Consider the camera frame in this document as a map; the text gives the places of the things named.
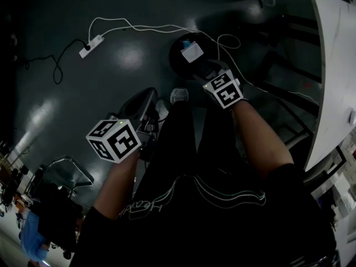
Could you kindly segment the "person's white shoe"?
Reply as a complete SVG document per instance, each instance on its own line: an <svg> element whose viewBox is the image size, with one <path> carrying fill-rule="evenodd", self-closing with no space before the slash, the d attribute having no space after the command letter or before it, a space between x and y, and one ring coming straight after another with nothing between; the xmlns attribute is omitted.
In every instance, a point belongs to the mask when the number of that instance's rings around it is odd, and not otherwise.
<svg viewBox="0 0 356 267"><path fill-rule="evenodd" d="M186 88L174 88L170 94L170 103L173 105L176 102L187 102L189 100L189 91Z"/></svg>
<svg viewBox="0 0 356 267"><path fill-rule="evenodd" d="M169 100L160 98L157 100L155 110L159 115L158 123L163 122L169 114L171 103Z"/></svg>

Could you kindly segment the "person's right white shoe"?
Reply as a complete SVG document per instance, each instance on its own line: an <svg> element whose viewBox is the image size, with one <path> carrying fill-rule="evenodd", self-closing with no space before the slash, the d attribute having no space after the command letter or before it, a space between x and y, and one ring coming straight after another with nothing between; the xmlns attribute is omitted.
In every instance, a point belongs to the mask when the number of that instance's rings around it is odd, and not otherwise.
<svg viewBox="0 0 356 267"><path fill-rule="evenodd" d="M170 103L173 105L176 102L187 102L189 100L189 91L186 88L174 88L170 94Z"/></svg>

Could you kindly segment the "dark metal frame chair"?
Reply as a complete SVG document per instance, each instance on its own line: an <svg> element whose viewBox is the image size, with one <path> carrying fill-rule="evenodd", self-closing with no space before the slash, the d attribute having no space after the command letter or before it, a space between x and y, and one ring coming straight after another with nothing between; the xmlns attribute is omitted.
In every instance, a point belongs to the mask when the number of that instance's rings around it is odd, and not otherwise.
<svg viewBox="0 0 356 267"><path fill-rule="evenodd" d="M45 168L43 181L46 184L54 183L59 188L65 187L69 197L73 198L78 195L80 188L92 186L94 178L79 162L69 156L63 156L53 160Z"/></svg>

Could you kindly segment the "black round trash bin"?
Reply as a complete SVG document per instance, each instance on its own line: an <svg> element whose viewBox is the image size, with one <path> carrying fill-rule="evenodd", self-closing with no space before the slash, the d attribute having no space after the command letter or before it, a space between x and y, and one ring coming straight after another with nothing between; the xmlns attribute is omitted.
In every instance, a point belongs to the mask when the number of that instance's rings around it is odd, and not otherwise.
<svg viewBox="0 0 356 267"><path fill-rule="evenodd" d="M188 63L182 56L181 50L184 49L181 40L189 39L192 43L199 44L204 54L193 63ZM215 43L202 33L187 33L178 38L171 46L169 51L170 66L173 71L181 78L186 80L194 79L194 66L198 63L207 63L212 68L211 61L217 61L217 54L215 53Z"/></svg>

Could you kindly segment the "person's right forearm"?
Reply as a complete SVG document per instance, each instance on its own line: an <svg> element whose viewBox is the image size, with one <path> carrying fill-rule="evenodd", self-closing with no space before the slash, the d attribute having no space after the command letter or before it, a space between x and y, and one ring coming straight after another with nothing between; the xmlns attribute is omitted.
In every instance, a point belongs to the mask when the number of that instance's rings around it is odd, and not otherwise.
<svg viewBox="0 0 356 267"><path fill-rule="evenodd" d="M280 137L245 100L232 105L249 164L261 178L277 168L293 164L293 158Z"/></svg>

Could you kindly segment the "white marble square table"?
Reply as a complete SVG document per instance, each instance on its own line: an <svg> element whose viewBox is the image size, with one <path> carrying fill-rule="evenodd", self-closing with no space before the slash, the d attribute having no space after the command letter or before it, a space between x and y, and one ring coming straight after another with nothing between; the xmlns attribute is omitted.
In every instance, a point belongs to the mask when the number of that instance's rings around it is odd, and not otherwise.
<svg viewBox="0 0 356 267"><path fill-rule="evenodd" d="M308 171L335 149L356 125L356 4L342 0L311 0L321 46L322 99L310 102L291 91L268 83L256 86L310 113L318 121L304 170Z"/></svg>

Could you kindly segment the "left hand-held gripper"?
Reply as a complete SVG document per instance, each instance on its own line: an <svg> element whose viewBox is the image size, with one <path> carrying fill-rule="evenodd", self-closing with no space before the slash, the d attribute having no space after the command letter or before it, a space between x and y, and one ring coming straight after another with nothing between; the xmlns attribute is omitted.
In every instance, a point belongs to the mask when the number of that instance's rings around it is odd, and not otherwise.
<svg viewBox="0 0 356 267"><path fill-rule="evenodd" d="M119 164L138 151L141 160L151 160L159 132L157 99L155 88L142 90L126 101L118 114L109 113L94 126L86 140L100 159Z"/></svg>

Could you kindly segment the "white power strip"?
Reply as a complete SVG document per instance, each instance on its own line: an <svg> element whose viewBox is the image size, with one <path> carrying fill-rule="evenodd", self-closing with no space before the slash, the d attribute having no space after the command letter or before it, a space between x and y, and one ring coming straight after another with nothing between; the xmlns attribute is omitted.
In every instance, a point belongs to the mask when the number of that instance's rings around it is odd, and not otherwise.
<svg viewBox="0 0 356 267"><path fill-rule="evenodd" d="M88 44L84 46L83 49L79 51L79 55L82 59L87 57L95 48L97 48L105 38L102 35L97 35L95 38L93 38L91 41L89 41Z"/></svg>

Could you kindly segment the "person's left white shoe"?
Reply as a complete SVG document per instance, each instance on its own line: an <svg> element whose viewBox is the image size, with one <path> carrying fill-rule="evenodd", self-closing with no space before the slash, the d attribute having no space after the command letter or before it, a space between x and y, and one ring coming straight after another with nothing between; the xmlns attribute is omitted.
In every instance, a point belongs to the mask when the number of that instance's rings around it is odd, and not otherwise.
<svg viewBox="0 0 356 267"><path fill-rule="evenodd" d="M160 98L157 100L155 110L159 115L158 123L163 122L169 114L171 103L169 100Z"/></svg>

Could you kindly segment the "person's black trousers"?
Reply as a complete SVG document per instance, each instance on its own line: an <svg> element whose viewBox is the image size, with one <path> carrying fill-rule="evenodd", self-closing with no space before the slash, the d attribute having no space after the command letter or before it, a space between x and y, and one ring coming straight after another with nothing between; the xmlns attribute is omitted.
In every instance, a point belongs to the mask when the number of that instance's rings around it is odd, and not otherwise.
<svg viewBox="0 0 356 267"><path fill-rule="evenodd" d="M211 105L200 144L196 145L192 112L187 102L178 101L162 125L152 161L134 199L153 199L175 180L202 180L218 192L233 194L250 188L248 176L248 166L236 147L231 112Z"/></svg>

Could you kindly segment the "person's black printed t-shirt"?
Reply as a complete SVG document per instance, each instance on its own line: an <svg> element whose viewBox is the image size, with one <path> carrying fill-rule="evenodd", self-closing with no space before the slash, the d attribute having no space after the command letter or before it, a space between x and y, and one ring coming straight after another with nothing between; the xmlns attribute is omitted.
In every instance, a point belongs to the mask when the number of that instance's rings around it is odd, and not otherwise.
<svg viewBox="0 0 356 267"><path fill-rule="evenodd" d="M114 220L91 208L70 267L296 267L335 250L329 221L287 164L263 180L205 170L143 184Z"/></svg>

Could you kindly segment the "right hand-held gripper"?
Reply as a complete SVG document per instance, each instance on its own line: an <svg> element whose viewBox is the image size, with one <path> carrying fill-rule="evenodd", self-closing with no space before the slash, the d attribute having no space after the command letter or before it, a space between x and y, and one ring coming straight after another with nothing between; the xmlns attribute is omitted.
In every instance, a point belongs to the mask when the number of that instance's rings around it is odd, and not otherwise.
<svg viewBox="0 0 356 267"><path fill-rule="evenodd" d="M221 108L227 109L244 98L240 81L223 61L211 61L212 68L203 62L194 66L194 79Z"/></svg>

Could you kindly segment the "person's left forearm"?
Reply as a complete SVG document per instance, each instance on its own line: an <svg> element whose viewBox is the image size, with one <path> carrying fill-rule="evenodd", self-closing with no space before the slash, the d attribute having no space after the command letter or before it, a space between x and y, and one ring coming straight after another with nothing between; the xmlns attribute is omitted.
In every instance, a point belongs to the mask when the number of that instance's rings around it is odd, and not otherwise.
<svg viewBox="0 0 356 267"><path fill-rule="evenodd" d="M135 150L119 164L113 164L93 207L103 216L114 220L131 201L140 153Z"/></svg>

